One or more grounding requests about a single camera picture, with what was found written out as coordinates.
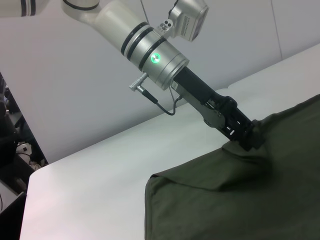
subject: white table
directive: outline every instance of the white table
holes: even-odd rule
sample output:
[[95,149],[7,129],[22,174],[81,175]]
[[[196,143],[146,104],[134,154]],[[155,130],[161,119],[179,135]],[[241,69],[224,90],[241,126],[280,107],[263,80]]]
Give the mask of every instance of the white table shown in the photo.
[[[320,93],[320,45],[218,93],[251,119],[293,107]],[[40,169],[30,178],[20,239],[143,240],[149,177],[226,142],[185,104],[174,117],[160,115]]]

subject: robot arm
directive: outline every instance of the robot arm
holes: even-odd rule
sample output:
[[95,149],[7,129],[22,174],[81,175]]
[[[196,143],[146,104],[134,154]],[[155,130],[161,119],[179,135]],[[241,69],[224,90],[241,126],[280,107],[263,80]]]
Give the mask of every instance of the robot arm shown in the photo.
[[[40,13],[48,1],[2,0],[0,9],[4,9],[4,2],[12,16],[33,16]],[[168,37],[177,36],[190,42],[197,38],[209,10],[204,0],[177,0],[168,19],[155,29],[118,0],[103,9],[99,1],[62,0],[61,4],[68,16],[96,29],[143,73],[130,86],[131,90],[138,90],[163,109],[142,87],[149,77],[162,90],[173,88],[180,95],[174,107],[184,98],[197,109],[209,127],[218,129],[231,141],[238,141],[245,150],[258,149],[263,144],[261,136],[253,131],[254,124],[237,108],[236,101],[217,94],[206,85],[188,69],[189,60],[167,41]]]

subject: silver cylindrical joint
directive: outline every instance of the silver cylindrical joint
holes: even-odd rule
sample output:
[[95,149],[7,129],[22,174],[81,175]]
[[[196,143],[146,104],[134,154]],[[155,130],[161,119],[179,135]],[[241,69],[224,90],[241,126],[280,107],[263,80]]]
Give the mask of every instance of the silver cylindrical joint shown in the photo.
[[91,25],[163,90],[189,63],[181,52],[120,1],[109,3]]
[[124,56],[161,89],[166,90],[189,60],[159,36],[149,25],[142,27],[127,44]]

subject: olive green cloth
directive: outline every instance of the olive green cloth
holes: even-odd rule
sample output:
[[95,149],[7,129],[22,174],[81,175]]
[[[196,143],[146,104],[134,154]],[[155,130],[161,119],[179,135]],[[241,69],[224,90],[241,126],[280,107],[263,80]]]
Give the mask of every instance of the olive green cloth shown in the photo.
[[255,125],[259,150],[228,142],[151,176],[146,240],[320,239],[320,95]]

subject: cable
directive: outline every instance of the cable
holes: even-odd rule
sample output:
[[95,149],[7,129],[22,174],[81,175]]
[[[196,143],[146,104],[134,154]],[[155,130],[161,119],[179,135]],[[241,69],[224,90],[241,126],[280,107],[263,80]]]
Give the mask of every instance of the cable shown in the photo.
[[174,94],[172,93],[171,87],[170,87],[169,89],[170,89],[170,93],[171,93],[172,100],[173,100],[173,113],[168,112],[167,110],[165,110],[164,107],[161,106],[161,105],[158,103],[158,100],[157,100],[149,91],[147,91],[146,89],[143,89],[142,95],[145,96],[147,99],[149,99],[151,102],[153,102],[155,105],[157,105],[157,106],[158,106],[162,111],[164,111],[166,114],[168,114],[168,115],[170,115],[170,116],[173,116],[173,115],[176,114],[177,102],[182,99],[182,96],[179,96],[179,97],[175,100],[175,97],[174,97]]
[[18,146],[16,146],[16,147],[20,147],[21,145],[23,145],[23,144],[26,144],[25,142],[24,143],[20,143]]
[[173,115],[176,114],[177,102],[178,102],[179,100],[181,100],[181,99],[182,99],[182,97],[180,96],[180,97],[178,97],[178,98],[174,101],[174,103],[173,103],[173,112],[172,112],[172,113],[171,113],[171,112],[168,112],[167,110],[165,110],[164,107],[162,107],[158,102],[156,103],[156,105],[157,105],[162,111],[164,111],[166,114],[168,114],[168,115],[170,115],[170,116],[173,116]]
[[141,5],[142,5],[142,9],[143,9],[144,15],[145,15],[145,19],[146,19],[147,23],[150,25],[149,19],[148,19],[148,16],[147,16],[147,12],[145,10],[144,3],[142,2],[142,0],[140,0],[140,2],[141,2]]
[[1,211],[2,211],[2,209],[4,209],[4,202],[2,201],[1,194],[0,194],[0,200],[1,200]]
[[17,152],[16,154],[23,154],[23,155],[26,155],[26,156],[28,156],[29,158],[31,158],[31,156],[30,156],[29,154],[26,154],[26,153],[24,153],[24,152]]

